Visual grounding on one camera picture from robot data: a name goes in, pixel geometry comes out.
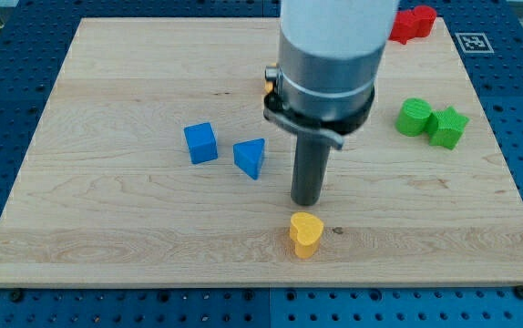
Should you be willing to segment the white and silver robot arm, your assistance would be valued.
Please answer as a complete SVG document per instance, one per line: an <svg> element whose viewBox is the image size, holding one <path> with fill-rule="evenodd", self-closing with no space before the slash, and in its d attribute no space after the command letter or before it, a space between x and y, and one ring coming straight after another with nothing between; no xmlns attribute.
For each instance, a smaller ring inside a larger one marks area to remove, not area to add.
<svg viewBox="0 0 523 328"><path fill-rule="evenodd" d="M273 89L264 116L300 138L341 149L367 119L398 0L282 0Z"/></svg>

